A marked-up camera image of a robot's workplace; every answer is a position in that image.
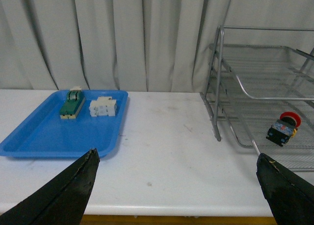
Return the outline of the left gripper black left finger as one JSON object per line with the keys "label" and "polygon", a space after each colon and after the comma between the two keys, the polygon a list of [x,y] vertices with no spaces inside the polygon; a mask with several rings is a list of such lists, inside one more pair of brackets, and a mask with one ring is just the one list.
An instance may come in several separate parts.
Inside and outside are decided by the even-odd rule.
{"label": "left gripper black left finger", "polygon": [[95,183],[100,158],[96,149],[72,163],[0,217],[2,225],[78,225]]}

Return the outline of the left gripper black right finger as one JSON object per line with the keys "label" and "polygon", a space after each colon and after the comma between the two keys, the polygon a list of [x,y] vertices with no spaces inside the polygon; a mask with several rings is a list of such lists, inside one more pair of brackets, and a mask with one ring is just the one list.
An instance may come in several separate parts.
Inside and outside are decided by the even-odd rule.
{"label": "left gripper black right finger", "polygon": [[268,155],[257,159],[257,178],[279,225],[314,223],[314,186]]}

